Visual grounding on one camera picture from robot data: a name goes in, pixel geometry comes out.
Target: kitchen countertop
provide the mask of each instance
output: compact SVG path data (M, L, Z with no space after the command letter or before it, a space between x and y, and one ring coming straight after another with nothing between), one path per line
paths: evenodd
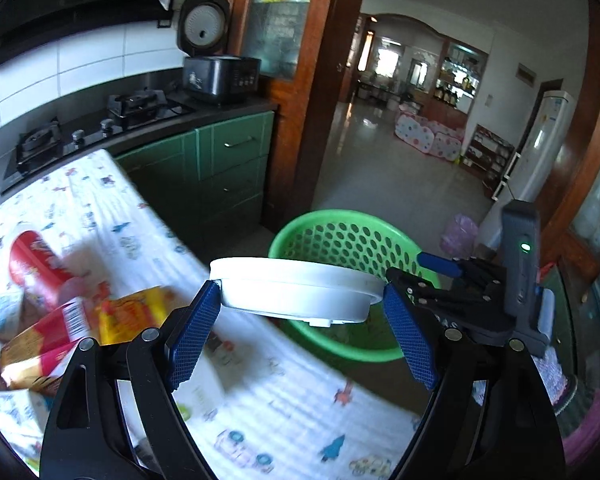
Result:
M176 134L193 130L194 128L200 128L202 126L235 119L245 115L273 111L278 107L278 105L274 102L260 97L251 97L242 103L223 106L215 106L191 99L181 91L173 92L169 94L169 97L175 101L182 102L183 104L192 107L194 111L189 114L183 114L179 117L163 120L159 123L141 126L130 132L107 137L101 142L91 144L75 154L63 157L62 160L58 160L57 162L50 164L42 170L28 176L25 180L7 190L4 195L0 195L0 204L7 200L10 196L13 196L25 189L29 184L39 179L41 176L51 173L53 170L64 166L66 163L76 160L77 158L81 158L82 156L96 150L106 149L111 155L115 156L138 148L139 146L150 144L156 140L165 139ZM68 132L81 129L88 134L90 132L97 131L100 120L105 117L107 117L107 111L103 109L62 124L62 129ZM7 153L0 158L0 186L2 184L4 172L7 168L10 158L11 153Z

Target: pink plastic bag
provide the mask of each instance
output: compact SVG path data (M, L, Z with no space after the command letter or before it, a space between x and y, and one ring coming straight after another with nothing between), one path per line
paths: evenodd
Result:
M474 250L478 226L468 216L457 214L440 237L440 249L454 258L468 258Z

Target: stove knob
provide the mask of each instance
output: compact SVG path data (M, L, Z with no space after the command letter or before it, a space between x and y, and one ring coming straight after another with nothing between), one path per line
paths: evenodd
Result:
M106 137L113 131L113 119L103 119L100 121L100 129L102 134Z
M84 130L75 130L71 136L74 139L74 144L82 144L84 142Z

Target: yellow snack package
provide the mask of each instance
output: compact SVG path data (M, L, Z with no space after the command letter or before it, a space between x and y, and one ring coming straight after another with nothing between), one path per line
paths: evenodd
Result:
M131 341L145 328L161 326L171 311L170 300L170 291L161 286L119 300L104 300L98 306L100 344Z

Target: green plastic basket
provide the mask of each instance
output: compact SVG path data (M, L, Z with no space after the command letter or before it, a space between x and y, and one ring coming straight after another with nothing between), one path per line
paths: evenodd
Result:
M440 286L438 276L420 267L420 248L391 224L358 211L327 209L307 213L274 238L269 258L302 260L363 270L385 279L389 267L409 270ZM317 328L289 320L305 338L339 357L381 363L403 358L382 303L371 306L364 323Z

